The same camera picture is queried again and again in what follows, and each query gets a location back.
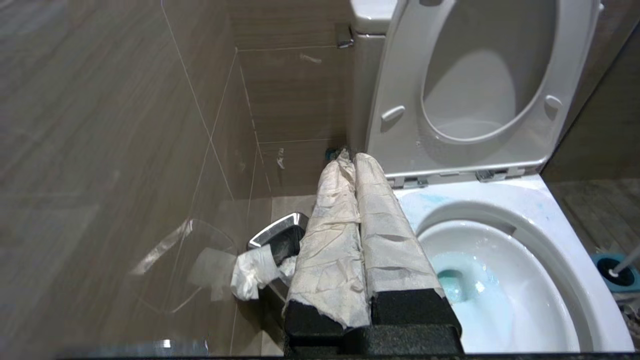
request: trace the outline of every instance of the toilet brush holder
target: toilet brush holder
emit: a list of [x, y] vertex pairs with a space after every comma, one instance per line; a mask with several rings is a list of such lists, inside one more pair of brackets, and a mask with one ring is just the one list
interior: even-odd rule
[[591, 259], [612, 293], [640, 292], [640, 273], [633, 265], [612, 274], [613, 269], [625, 259], [623, 254], [594, 254]]

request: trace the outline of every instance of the toilet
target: toilet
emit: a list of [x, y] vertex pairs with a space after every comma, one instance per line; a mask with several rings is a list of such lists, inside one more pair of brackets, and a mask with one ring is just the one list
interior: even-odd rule
[[378, 160], [466, 353], [632, 352], [611, 293], [538, 174], [601, 7], [351, 0], [349, 144]]

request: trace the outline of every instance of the toilet brush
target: toilet brush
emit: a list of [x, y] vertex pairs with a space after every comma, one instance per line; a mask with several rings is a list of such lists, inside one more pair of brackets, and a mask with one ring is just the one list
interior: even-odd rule
[[632, 263], [640, 257], [640, 245], [629, 255], [595, 254], [591, 258], [613, 293], [640, 291], [640, 274]]

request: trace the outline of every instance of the wood-grain tile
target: wood-grain tile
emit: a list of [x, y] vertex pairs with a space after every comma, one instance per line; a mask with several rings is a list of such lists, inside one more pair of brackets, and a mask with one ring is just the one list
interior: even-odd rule
[[238, 52], [259, 141], [345, 136], [351, 55], [332, 47]]
[[631, 197], [618, 181], [594, 180], [589, 185], [595, 187], [595, 191], [602, 194], [603, 197], [614, 207], [624, 222], [627, 223], [633, 231], [640, 236], [640, 206], [634, 202]]
[[228, 0], [238, 49], [335, 45], [334, 24], [349, 22], [348, 0]]
[[564, 198], [567, 206], [571, 209], [575, 218], [582, 224], [591, 239], [600, 249], [608, 249], [615, 241], [609, 230], [600, 222], [600, 219], [593, 213], [589, 203], [579, 193], [572, 193]]
[[220, 230], [224, 237], [231, 239], [240, 254], [244, 252], [249, 241], [245, 222], [246, 208], [242, 212], [238, 201], [231, 196], [222, 173], [220, 163], [210, 146], [190, 218]]
[[253, 188], [251, 202], [247, 214], [247, 228], [250, 236], [257, 234], [271, 223], [271, 190], [267, 183], [264, 165], [256, 149], [255, 170], [253, 171]]
[[[213, 161], [208, 163], [215, 168]], [[206, 174], [201, 181], [213, 179], [212, 176], [215, 174]], [[223, 192], [228, 193], [228, 190], [223, 188]], [[202, 206], [219, 208], [223, 206], [225, 197], [206, 197], [203, 200], [220, 203], [199, 202], [196, 212], [200, 218], [205, 211]], [[167, 338], [206, 342], [212, 356], [229, 355], [234, 328], [236, 303], [230, 283], [238, 251], [227, 234], [240, 229], [230, 230], [229, 223], [224, 224], [228, 219], [216, 216], [210, 217], [209, 221], [193, 220], [192, 231], [181, 243], [175, 271], [168, 284], [165, 306], [168, 314], [163, 322]]]
[[[315, 194], [320, 174], [328, 163], [325, 151], [339, 149], [345, 141], [345, 138], [335, 138], [261, 143], [262, 158], [273, 196]], [[284, 151], [284, 169], [277, 162], [280, 149]]]
[[262, 349], [262, 304], [238, 301], [231, 356], [259, 356]]
[[545, 167], [545, 180], [640, 177], [639, 61], [636, 28]]
[[561, 138], [573, 124], [640, 19], [640, 3], [637, 1], [603, 0], [601, 3], [604, 9], [598, 16], [589, 55], [563, 124]]
[[213, 130], [236, 52], [224, 1], [164, 0], [208, 130]]
[[229, 75], [211, 140], [227, 177], [231, 194], [237, 203], [242, 205], [240, 211], [245, 215], [251, 195], [257, 144], [238, 61], [234, 63]]
[[279, 218], [282, 218], [294, 212], [300, 212], [308, 217], [311, 217], [315, 205], [315, 194], [274, 197], [271, 210], [271, 221], [278, 220]]
[[3, 355], [166, 336], [178, 248], [130, 271], [189, 217], [209, 139], [160, 2], [14, 2], [0, 19]]
[[607, 228], [615, 242], [626, 252], [632, 252], [640, 244], [640, 237], [629, 227], [624, 217], [609, 202], [608, 197], [596, 186], [588, 186], [585, 191], [589, 207], [598, 217], [600, 223]]

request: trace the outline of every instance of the blue stain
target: blue stain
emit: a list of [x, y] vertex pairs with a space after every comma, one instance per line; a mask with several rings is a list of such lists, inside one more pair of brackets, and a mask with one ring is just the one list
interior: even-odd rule
[[400, 207], [413, 231], [415, 231], [427, 213], [434, 205], [449, 202], [451, 198], [428, 193], [411, 193], [398, 199]]
[[443, 202], [449, 201], [449, 198], [446, 196], [430, 195], [426, 193], [420, 194], [420, 197], [432, 204], [442, 204]]

